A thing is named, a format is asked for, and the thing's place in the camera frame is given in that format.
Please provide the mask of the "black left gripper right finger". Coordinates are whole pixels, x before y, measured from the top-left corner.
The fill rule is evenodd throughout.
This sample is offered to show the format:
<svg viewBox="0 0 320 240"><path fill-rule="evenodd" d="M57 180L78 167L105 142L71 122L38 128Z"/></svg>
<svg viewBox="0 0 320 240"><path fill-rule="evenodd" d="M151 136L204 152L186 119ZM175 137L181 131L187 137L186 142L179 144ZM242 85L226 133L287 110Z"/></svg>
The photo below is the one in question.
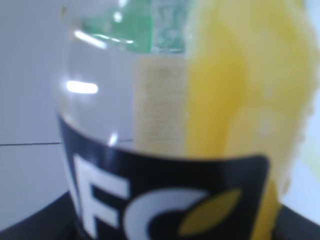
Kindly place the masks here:
<svg viewBox="0 0 320 240"><path fill-rule="evenodd" d="M282 205L273 231L274 240L320 240L320 226Z"/></svg>

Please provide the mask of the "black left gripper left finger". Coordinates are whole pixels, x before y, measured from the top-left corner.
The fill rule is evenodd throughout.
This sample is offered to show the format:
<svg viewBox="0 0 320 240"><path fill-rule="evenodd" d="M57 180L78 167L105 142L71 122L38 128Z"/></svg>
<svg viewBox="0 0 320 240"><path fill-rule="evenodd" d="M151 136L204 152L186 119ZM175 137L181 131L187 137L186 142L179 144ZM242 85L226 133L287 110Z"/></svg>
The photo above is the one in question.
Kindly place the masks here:
<svg viewBox="0 0 320 240"><path fill-rule="evenodd" d="M2 240L75 240L75 210L69 192L26 219L2 230Z"/></svg>

